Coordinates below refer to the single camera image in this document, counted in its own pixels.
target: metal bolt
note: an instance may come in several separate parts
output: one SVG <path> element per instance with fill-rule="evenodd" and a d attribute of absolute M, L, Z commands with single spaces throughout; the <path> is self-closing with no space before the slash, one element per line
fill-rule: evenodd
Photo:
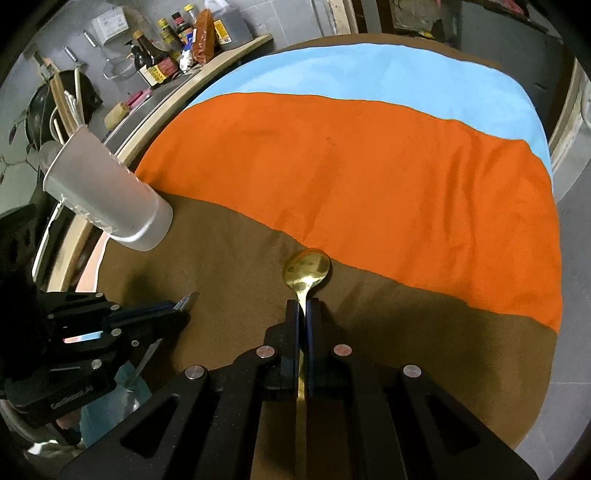
<path fill-rule="evenodd" d="M 189 380 L 197 380 L 205 373 L 205 369 L 201 365 L 191 365 L 185 369 L 185 377 Z"/>
<path fill-rule="evenodd" d="M 333 352 L 338 356 L 349 356 L 353 353 L 353 349 L 346 343 L 340 343 L 333 348 Z"/>
<path fill-rule="evenodd" d="M 406 365 L 403 369 L 402 372 L 404 373 L 404 375 L 406 375 L 407 377 L 410 378 L 417 378 L 421 376 L 421 369 L 419 367 L 417 367 L 416 365 Z"/>
<path fill-rule="evenodd" d="M 269 358 L 275 355 L 275 349 L 269 345 L 262 345 L 256 349 L 256 354 L 261 358 Z"/>

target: wok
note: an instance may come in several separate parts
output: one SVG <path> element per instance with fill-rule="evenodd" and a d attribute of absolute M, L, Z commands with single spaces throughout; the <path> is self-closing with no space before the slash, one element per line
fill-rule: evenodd
<path fill-rule="evenodd" d="M 74 85 L 74 70 L 60 72 L 60 78 L 61 82 L 64 84 L 64 90 L 68 90 L 68 92 L 74 94 L 76 91 Z M 83 73 L 80 74 L 80 90 L 82 93 L 84 121 L 88 124 L 92 118 L 92 114 L 98 107 L 100 107 L 103 100 L 95 92 L 92 82 Z M 49 83 L 44 83 L 37 89 L 35 95 L 33 95 L 33 98 L 29 103 L 25 120 L 27 140 L 37 151 L 39 151 L 45 142 L 53 140 L 49 130 L 49 117 L 55 107 L 56 103 L 53 101 L 53 95 L 49 89 Z M 57 115 L 56 118 L 61 131 L 65 132 L 66 129 L 61 123 L 60 116 Z"/>

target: condiment bottle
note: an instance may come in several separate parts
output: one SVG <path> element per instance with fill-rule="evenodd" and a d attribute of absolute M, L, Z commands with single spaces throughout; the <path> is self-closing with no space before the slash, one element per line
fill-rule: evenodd
<path fill-rule="evenodd" d="M 181 60 L 179 66 L 183 72 L 187 72 L 191 67 L 195 65 L 195 59 L 193 58 L 193 52 L 191 51 L 191 45 L 185 45 L 183 53 L 181 54 Z"/>
<path fill-rule="evenodd" d="M 199 12 L 194 5 L 188 4 L 185 5 L 184 10 L 187 12 L 187 16 L 189 18 L 189 23 L 193 26 L 193 28 L 197 28 L 197 17 L 199 16 Z"/>
<path fill-rule="evenodd" d="M 213 17 L 213 28 L 222 50 L 238 48 L 252 40 L 251 31 L 242 18 L 240 10 L 226 0 L 205 0 L 205 8 L 209 8 Z"/>
<path fill-rule="evenodd" d="M 160 32 L 160 37 L 164 40 L 164 43 L 169 46 L 170 54 L 173 60 L 178 61 L 180 58 L 181 52 L 183 51 L 183 42 L 181 42 L 180 38 L 177 37 L 176 32 L 170 26 L 170 24 L 166 21 L 165 18 L 161 18 L 158 20 L 158 25 L 162 28 Z"/>
<path fill-rule="evenodd" d="M 188 44 L 189 40 L 187 39 L 187 36 L 193 33 L 193 26 L 187 23 L 180 12 L 175 12 L 171 16 L 177 26 L 177 36 L 181 39 L 183 44 Z"/>
<path fill-rule="evenodd" d="M 147 62 L 149 61 L 149 59 L 147 59 L 147 53 L 145 53 L 141 48 L 136 46 L 131 47 L 131 53 L 134 54 L 135 69 L 148 83 L 148 85 L 150 85 L 151 87 L 156 87 L 158 85 L 158 82 L 148 71 Z"/>
<path fill-rule="evenodd" d="M 158 83 L 165 83 L 180 75 L 178 65 L 170 58 L 168 52 L 152 45 L 140 30 L 134 33 L 134 40 L 146 53 L 148 71 Z"/>

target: light blue cloth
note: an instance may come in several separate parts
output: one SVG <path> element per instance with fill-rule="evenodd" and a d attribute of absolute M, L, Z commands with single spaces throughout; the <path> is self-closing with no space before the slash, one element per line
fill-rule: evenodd
<path fill-rule="evenodd" d="M 552 176 L 544 128 L 521 85 L 498 70 L 430 50 L 363 43 L 277 53 L 222 77 L 189 107 L 233 92 L 404 105 L 498 138 L 524 140 Z"/>
<path fill-rule="evenodd" d="M 128 398 L 124 384 L 134 375 L 134 366 L 130 362 L 124 363 L 115 375 L 117 387 L 107 395 L 82 407 L 80 433 L 86 447 L 99 440 L 122 420 Z M 132 387 L 137 393 L 140 404 L 144 404 L 152 395 L 142 378 L 138 378 Z"/>

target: white plastic cup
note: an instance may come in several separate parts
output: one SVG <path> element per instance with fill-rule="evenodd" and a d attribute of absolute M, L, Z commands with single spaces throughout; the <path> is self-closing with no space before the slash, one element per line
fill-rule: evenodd
<path fill-rule="evenodd" d="M 172 207 L 117 160 L 86 126 L 50 165 L 43 190 L 120 244 L 142 252 L 166 236 Z"/>

